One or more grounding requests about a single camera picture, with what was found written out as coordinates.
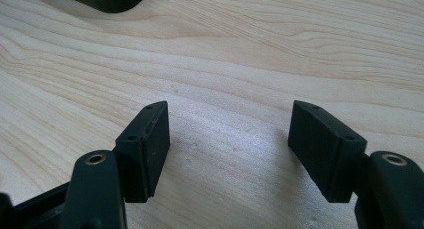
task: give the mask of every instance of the screw hole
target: screw hole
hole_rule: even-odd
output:
[[[85,160],[85,164],[87,164],[87,165],[97,165],[99,163],[102,163],[104,160],[106,160],[106,155],[96,154],[96,155],[93,155],[93,156],[87,158],[87,160]]]
[[[81,225],[80,229],[97,229],[101,228],[102,222],[98,218],[93,218],[89,222]]]
[[[395,166],[406,166],[408,164],[408,162],[405,159],[393,154],[383,154],[382,157],[385,161]]]
[[[348,141],[354,141],[355,138],[353,136],[345,136],[346,140]]]
[[[128,140],[135,141],[135,140],[137,140],[137,137],[136,136],[129,136],[128,137]]]

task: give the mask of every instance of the rectangular black block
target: rectangular black block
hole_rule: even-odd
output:
[[[324,109],[295,101],[288,145],[329,202],[349,202],[367,141]]]
[[[114,149],[126,202],[154,196],[170,146],[168,103],[144,107],[116,139]]]

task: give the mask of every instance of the light wood grain surface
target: light wood grain surface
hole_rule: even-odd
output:
[[[424,0],[0,0],[0,191],[23,202],[167,100],[171,148],[130,228],[356,228],[287,146],[318,104],[424,168]]]

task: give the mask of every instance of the small hole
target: small hole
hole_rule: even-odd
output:
[[[100,221],[100,219],[98,218],[93,218],[89,222],[82,224],[80,229],[97,229],[97,228],[101,228],[101,226],[102,226],[102,221]]]
[[[128,140],[135,141],[135,140],[137,140],[137,137],[136,136],[129,136],[128,137]]]
[[[85,163],[87,165],[96,165],[99,163],[102,163],[106,159],[106,155],[104,154],[97,154],[89,157],[87,160],[85,160]]]
[[[392,154],[384,154],[382,155],[383,159],[386,160],[388,163],[396,165],[396,166],[406,166],[408,164],[405,159],[402,157],[392,155]]]

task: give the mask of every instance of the wooden table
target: wooden table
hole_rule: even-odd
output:
[[[424,168],[424,0],[0,0],[0,191],[14,204],[169,103],[156,195],[129,228],[356,228],[287,146],[293,100]]]

